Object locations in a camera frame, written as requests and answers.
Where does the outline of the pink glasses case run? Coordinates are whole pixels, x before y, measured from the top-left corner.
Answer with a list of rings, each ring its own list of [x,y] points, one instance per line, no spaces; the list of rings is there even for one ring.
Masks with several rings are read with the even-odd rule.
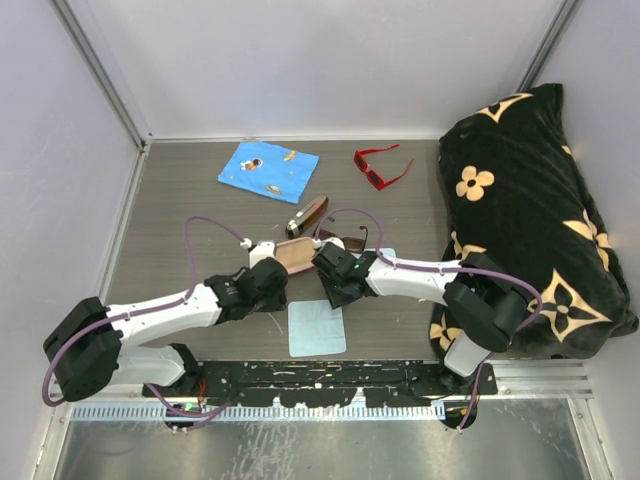
[[[314,240],[311,237],[299,237],[276,244],[275,258],[289,275],[302,273],[314,267]]]

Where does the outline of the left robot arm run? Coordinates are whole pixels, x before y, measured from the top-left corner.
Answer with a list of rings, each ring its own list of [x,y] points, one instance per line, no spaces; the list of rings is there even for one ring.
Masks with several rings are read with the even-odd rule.
[[[286,306],[288,274],[273,258],[232,275],[214,275],[187,291],[132,305],[106,306],[98,297],[76,304],[46,338],[49,367],[42,395],[57,383],[66,402],[85,400],[118,384],[154,384],[178,396],[200,384],[197,362],[181,345],[150,348],[148,342],[182,330],[242,320]]]

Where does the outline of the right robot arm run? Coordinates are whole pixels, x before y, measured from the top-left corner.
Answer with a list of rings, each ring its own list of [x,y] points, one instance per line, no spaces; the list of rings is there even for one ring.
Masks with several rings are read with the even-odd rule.
[[[482,363],[508,349],[521,326],[533,321],[532,300],[540,292],[502,271],[488,255],[464,260],[425,262],[387,256],[378,250],[356,256],[336,238],[317,241],[313,265],[332,308],[364,297],[407,297],[445,307],[461,330],[446,348],[438,370],[444,390],[459,394]]]

